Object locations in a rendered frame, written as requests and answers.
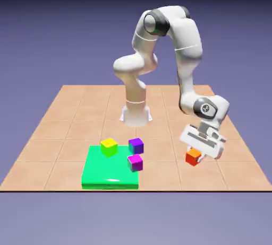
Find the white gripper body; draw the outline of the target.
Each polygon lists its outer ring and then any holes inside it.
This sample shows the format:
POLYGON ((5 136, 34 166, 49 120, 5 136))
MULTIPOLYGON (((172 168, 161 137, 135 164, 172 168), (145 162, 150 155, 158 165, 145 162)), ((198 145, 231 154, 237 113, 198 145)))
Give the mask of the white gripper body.
POLYGON ((180 141, 201 152, 202 157, 207 155, 213 159, 218 159, 224 150, 226 139, 219 134, 218 130, 209 125, 201 124, 199 128, 186 125, 180 136, 180 141))

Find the small orange cube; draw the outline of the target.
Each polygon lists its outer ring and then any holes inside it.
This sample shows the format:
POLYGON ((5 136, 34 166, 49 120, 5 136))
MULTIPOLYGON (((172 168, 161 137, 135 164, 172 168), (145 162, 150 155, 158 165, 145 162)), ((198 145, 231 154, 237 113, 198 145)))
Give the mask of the small orange cube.
POLYGON ((196 166, 199 163, 198 160, 200 157, 201 157, 201 152, 191 147, 186 152, 185 161, 192 166, 196 166))

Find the small purple cube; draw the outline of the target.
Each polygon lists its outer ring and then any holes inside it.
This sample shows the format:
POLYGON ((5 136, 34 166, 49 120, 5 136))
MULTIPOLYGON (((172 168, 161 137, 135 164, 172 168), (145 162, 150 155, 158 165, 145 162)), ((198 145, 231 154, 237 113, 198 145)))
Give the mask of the small purple cube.
POLYGON ((144 152, 144 143, 140 138, 129 140, 129 151, 132 154, 142 154, 144 152))

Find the small magenta cube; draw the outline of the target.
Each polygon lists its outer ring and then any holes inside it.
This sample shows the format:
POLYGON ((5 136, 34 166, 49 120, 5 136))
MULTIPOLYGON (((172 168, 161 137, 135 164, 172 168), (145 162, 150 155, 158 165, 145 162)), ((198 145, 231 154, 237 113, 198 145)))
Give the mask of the small magenta cube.
POLYGON ((132 172, 143 170, 143 160, 139 154, 130 155, 127 158, 128 166, 132 172))

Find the small yellow cube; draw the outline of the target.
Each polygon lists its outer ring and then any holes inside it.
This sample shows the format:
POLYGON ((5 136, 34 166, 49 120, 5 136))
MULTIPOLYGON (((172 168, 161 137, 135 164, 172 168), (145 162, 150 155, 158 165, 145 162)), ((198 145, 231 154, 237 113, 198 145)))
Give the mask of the small yellow cube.
POLYGON ((100 142, 100 150, 107 158, 111 157, 118 153, 118 143, 112 138, 107 138, 100 142))

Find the large green box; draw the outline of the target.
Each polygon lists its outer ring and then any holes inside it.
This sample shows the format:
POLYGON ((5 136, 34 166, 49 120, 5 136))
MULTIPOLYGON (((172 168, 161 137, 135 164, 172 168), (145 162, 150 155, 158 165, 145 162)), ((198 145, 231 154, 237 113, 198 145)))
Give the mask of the large green box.
POLYGON ((106 157, 100 146, 90 146, 81 177, 82 189, 137 190, 139 175, 128 166, 127 146, 119 146, 118 153, 106 157))

